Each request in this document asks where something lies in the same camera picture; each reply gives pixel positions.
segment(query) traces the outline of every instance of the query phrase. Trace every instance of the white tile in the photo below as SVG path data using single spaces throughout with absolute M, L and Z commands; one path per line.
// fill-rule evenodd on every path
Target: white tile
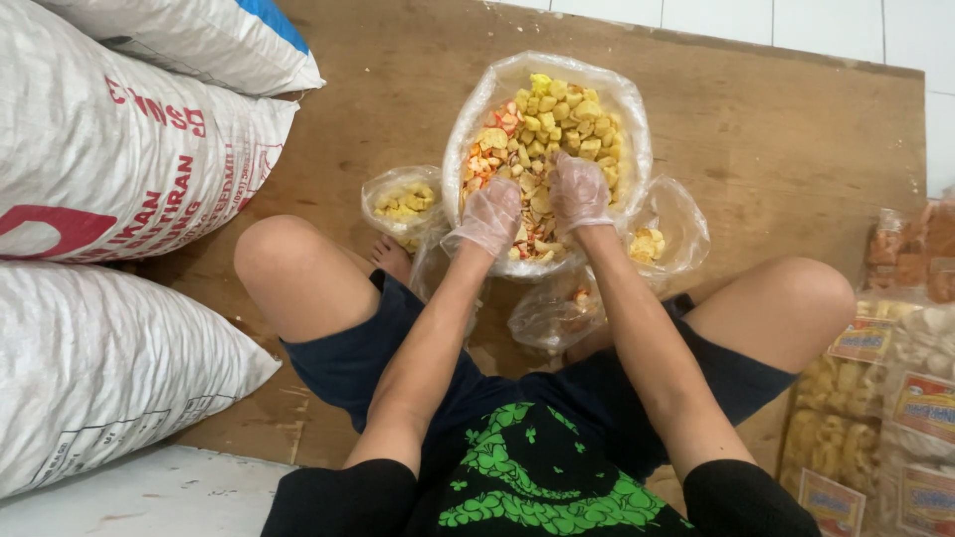
M 925 164 L 929 198 L 955 185 L 955 96 L 925 92 Z
M 660 28 L 663 0 L 553 0 L 550 9 L 572 15 Z
M 550 8 L 550 0 L 487 0 L 489 2 L 499 2 L 501 4 L 510 4 L 512 6 L 521 6 L 522 8 L 533 8 L 535 10 L 547 10 Z
M 773 0 L 666 0 L 663 27 L 772 45 Z
M 882 2 L 775 0 L 773 45 L 882 63 Z
M 955 2 L 885 0 L 885 59 L 925 71 L 925 89 L 955 94 Z

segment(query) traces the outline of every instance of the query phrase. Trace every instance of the hand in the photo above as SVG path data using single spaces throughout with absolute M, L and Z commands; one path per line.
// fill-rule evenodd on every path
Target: hand
M 606 214 L 610 189 L 596 162 L 574 159 L 563 151 L 551 157 L 557 169 L 550 172 L 550 205 L 557 217 L 558 233 L 575 227 L 613 225 Z
M 497 258 L 514 244 L 519 224 L 520 187 L 495 177 L 468 197 L 461 225 L 441 239 L 441 247 L 455 257 L 461 240 L 467 239 Z

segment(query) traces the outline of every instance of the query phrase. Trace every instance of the dark shorts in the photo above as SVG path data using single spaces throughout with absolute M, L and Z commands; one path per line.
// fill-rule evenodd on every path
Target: dark shorts
M 371 275 L 381 291 L 377 313 L 340 333 L 305 343 L 283 344 L 295 371 L 324 402 L 344 409 L 359 433 L 378 378 L 424 305 L 383 270 Z M 723 412 L 736 425 L 781 394 L 796 376 L 710 343 L 682 319 L 693 302 L 680 294 L 663 303 L 703 370 Z M 448 393 L 432 419 L 423 452 L 432 439 L 463 421 L 511 402 L 546 403 L 603 445 L 608 458 L 634 479 L 645 479 L 667 461 L 667 451 L 626 378 L 613 349 L 562 370 L 518 380 L 485 376 L 466 351 L 457 356 Z

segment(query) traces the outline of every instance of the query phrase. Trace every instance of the blue stripe on sack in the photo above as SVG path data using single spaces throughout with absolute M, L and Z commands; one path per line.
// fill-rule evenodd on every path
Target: blue stripe on sack
M 308 54 L 308 45 L 305 44 L 305 39 L 295 30 L 292 23 L 288 22 L 286 15 L 272 3 L 272 0 L 235 0 L 235 2 L 243 10 L 262 19 L 266 26 L 278 33 L 279 37 L 291 43 L 295 50 L 302 54 Z

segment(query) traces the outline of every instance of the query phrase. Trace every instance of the wooden board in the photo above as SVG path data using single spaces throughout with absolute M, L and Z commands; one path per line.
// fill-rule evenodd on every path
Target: wooden board
M 361 183 L 397 166 L 440 165 L 457 112 L 487 65 L 528 49 L 572 55 L 640 88 L 654 174 L 682 182 L 710 222 L 710 257 L 674 290 L 776 255 L 817 258 L 858 280 L 879 207 L 914 208 L 924 198 L 920 72 L 472 0 L 279 4 L 328 87 L 302 100 L 281 159 L 238 217 L 139 272 L 232 319 L 276 354 L 275 333 L 231 265 L 240 233 L 287 213 L 367 251 L 375 233 L 362 222 Z M 493 283 L 473 337 L 485 369 L 519 376 L 543 364 L 505 326 L 525 291 Z M 770 471 L 782 401 L 740 428 Z M 344 412 L 308 393 L 286 365 L 177 441 L 334 467 L 355 438 Z M 661 480 L 663 488 L 675 483 Z

